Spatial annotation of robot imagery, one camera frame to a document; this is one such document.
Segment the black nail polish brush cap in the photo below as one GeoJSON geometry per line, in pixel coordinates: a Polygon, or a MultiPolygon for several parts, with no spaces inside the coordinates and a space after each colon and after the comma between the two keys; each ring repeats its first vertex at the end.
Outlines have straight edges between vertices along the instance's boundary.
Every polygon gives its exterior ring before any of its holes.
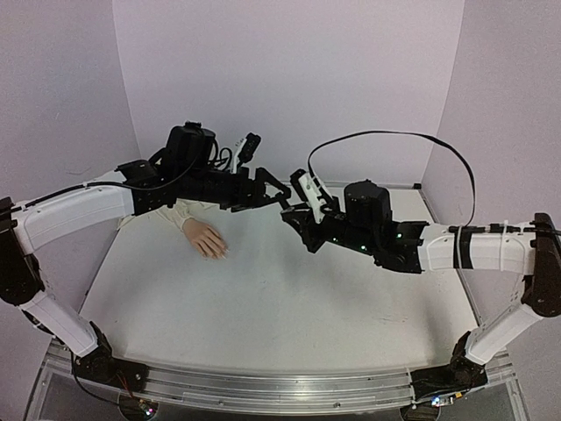
{"type": "Polygon", "coordinates": [[[279,200],[279,205],[281,206],[282,212],[291,211],[293,209],[292,205],[288,202],[288,200],[284,198],[279,200]]]}

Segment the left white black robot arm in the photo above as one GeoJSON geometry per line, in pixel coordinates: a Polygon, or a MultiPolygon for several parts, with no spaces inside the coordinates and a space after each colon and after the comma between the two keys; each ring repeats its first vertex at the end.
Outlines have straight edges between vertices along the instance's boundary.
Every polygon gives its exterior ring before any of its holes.
{"type": "Polygon", "coordinates": [[[195,122],[172,128],[166,145],[149,160],[137,160],[83,184],[27,202],[1,201],[1,299],[19,308],[84,357],[86,371],[108,383],[118,374],[110,345],[93,323],[60,303],[40,277],[35,252],[52,241],[99,223],[140,216],[179,199],[215,203],[223,210],[245,211],[291,196],[290,189],[264,168],[249,174],[260,143],[250,133],[220,170],[210,155],[213,131],[195,122]]]}

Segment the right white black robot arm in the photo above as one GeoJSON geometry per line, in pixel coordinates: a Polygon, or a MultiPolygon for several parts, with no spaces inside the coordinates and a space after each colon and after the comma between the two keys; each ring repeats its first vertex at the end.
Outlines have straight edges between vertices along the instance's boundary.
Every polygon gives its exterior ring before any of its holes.
{"type": "Polygon", "coordinates": [[[458,342],[455,361],[483,367],[533,324],[560,314],[560,232],[546,213],[517,225],[398,222],[389,191],[368,180],[347,185],[342,200],[307,173],[293,185],[301,202],[283,205],[280,215],[311,253],[330,242],[396,273],[481,269],[522,278],[508,306],[458,342]]]}

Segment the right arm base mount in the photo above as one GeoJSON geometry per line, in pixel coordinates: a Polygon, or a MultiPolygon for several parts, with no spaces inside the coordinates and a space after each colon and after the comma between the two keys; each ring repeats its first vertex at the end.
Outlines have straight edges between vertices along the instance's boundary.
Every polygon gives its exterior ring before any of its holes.
{"type": "Polygon", "coordinates": [[[410,386],[414,402],[425,403],[437,397],[464,394],[487,385],[487,382],[485,366],[469,360],[462,351],[453,355],[448,364],[414,370],[410,386]]]}

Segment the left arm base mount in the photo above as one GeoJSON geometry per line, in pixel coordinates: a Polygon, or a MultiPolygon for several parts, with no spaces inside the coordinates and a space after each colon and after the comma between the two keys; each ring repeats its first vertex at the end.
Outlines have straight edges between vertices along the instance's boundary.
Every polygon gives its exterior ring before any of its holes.
{"type": "Polygon", "coordinates": [[[148,366],[133,360],[124,360],[113,355],[107,344],[98,345],[91,353],[75,356],[73,372],[80,379],[131,392],[144,390],[148,366]]]}

